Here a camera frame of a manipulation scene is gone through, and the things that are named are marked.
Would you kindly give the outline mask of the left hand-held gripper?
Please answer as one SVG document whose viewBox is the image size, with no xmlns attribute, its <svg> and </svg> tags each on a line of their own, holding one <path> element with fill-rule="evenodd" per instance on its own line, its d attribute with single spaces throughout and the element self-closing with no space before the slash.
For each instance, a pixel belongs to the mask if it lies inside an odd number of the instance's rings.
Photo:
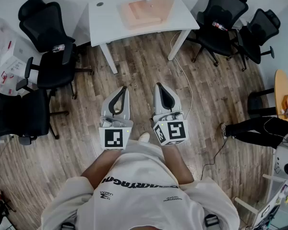
<svg viewBox="0 0 288 230">
<path fill-rule="evenodd" d="M 120 101 L 119 110 L 115 105 Z M 113 91 L 102 103 L 100 117 L 100 144 L 103 150 L 124 150 L 132 132 L 130 95 L 126 86 Z"/>
</svg>

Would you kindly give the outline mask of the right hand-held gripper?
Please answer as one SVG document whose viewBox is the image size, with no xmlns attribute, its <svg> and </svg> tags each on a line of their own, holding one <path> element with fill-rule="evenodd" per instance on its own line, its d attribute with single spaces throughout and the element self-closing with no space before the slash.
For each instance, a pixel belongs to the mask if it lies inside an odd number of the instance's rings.
<svg viewBox="0 0 288 230">
<path fill-rule="evenodd" d="M 188 121 L 181 110 L 179 96 L 158 82 L 154 88 L 153 131 L 161 146 L 180 144 L 189 139 Z"/>
</svg>

